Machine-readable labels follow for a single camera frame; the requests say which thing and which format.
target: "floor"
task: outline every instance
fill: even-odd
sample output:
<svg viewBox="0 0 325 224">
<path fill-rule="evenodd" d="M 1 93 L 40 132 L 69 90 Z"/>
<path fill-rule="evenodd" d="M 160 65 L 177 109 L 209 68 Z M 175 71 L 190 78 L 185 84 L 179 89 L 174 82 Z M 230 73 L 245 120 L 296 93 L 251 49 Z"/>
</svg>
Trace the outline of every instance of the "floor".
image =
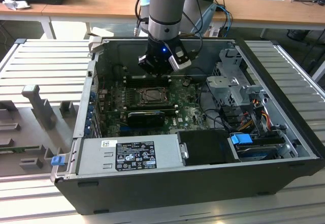
<svg viewBox="0 0 325 224">
<path fill-rule="evenodd" d="M 38 22 L 29 21 L 3 21 L 3 26 L 0 26 L 0 59 L 6 55 L 6 50 L 9 50 L 10 46 L 14 43 L 13 39 L 17 38 L 27 38 L 27 39 L 39 39 L 43 36 L 43 29 Z M 69 37 L 80 38 L 84 36 L 85 39 L 89 38 L 85 34 L 85 25 L 83 23 L 69 24 L 64 22 L 59 22 L 53 25 L 54 30 L 59 39 L 68 39 Z M 78 33 L 76 28 L 71 28 L 72 26 L 81 30 Z M 134 32 L 134 24 L 106 24 L 106 23 L 92 23 L 92 27 L 96 26 L 103 28 L 114 33 L 116 37 L 132 37 Z M 59 29 L 66 27 L 64 32 L 58 33 Z M 232 28 L 228 37 L 236 38 L 241 37 L 245 40 L 260 40 L 259 35 L 261 34 L 260 28 Z M 317 40 L 321 31 L 312 31 L 306 37 L 304 42 L 297 42 L 289 39 L 286 36 L 286 29 L 272 29 L 269 30 L 265 36 L 265 40 L 275 40 L 280 43 L 280 45 L 292 56 L 292 58 L 301 63 L 306 52 L 310 49 L 311 45 Z M 324 43 L 325 39 L 321 39 L 319 43 Z M 313 59 L 317 58 L 325 49 L 324 45 L 316 45 L 313 52 L 309 54 L 303 68 L 307 69 Z M 325 79 L 322 79 L 320 85 L 325 86 Z"/>
</svg>

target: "blue tab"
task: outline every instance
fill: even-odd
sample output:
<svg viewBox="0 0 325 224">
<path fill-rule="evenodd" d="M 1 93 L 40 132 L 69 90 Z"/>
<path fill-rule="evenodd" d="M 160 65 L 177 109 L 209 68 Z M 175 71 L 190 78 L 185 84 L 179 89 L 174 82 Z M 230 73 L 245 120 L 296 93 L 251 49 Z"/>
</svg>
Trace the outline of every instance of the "blue tab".
<svg viewBox="0 0 325 224">
<path fill-rule="evenodd" d="M 252 138 L 249 134 L 235 134 L 231 137 L 233 144 L 251 144 Z"/>
<path fill-rule="evenodd" d="M 51 165 L 52 166 L 64 166 L 64 156 L 54 156 L 52 157 Z"/>
</svg>

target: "yellow wire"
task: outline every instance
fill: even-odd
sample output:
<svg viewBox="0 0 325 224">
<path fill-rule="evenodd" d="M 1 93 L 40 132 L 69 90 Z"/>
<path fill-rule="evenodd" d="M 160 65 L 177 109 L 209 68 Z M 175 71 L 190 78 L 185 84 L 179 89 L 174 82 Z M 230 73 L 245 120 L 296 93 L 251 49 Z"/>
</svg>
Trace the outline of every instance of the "yellow wire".
<svg viewBox="0 0 325 224">
<path fill-rule="evenodd" d="M 246 123 L 245 125 L 243 125 L 240 129 L 238 129 L 238 131 L 247 128 L 247 127 L 250 126 L 252 123 L 253 123 L 253 120 L 250 120 L 248 123 Z"/>
</svg>

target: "sticker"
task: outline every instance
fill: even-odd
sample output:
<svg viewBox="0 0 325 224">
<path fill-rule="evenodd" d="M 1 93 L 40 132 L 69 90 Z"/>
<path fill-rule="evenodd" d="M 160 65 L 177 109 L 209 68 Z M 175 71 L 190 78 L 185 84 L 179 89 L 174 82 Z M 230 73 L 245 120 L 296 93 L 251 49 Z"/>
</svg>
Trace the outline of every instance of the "sticker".
<svg viewBox="0 0 325 224">
<path fill-rule="evenodd" d="M 153 141 L 116 143 L 117 171 L 131 171 L 157 168 L 156 154 Z"/>
<path fill-rule="evenodd" d="M 103 140 L 102 147 L 115 147 L 117 140 Z"/>
</svg>

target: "white label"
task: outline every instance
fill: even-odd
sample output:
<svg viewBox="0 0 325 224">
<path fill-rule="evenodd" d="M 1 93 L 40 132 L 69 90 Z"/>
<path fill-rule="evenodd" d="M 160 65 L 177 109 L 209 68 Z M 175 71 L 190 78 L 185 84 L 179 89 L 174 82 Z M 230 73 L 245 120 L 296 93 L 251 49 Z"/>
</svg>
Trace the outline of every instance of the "white label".
<svg viewBox="0 0 325 224">
<path fill-rule="evenodd" d="M 102 147 L 116 147 L 117 140 L 103 140 Z"/>
<path fill-rule="evenodd" d="M 154 165 L 156 164 L 156 161 L 148 161 L 148 162 L 143 162 L 146 163 L 146 165 Z"/>
</svg>

